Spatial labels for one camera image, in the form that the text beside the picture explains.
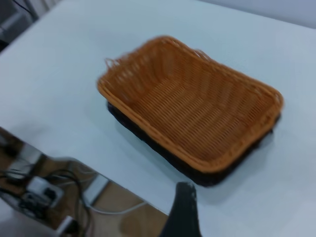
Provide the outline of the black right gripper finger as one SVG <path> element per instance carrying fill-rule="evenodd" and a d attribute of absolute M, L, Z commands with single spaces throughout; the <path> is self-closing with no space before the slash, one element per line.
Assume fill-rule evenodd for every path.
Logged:
<path fill-rule="evenodd" d="M 193 184 L 179 182 L 168 219 L 161 237 L 199 237 L 197 194 Z"/>

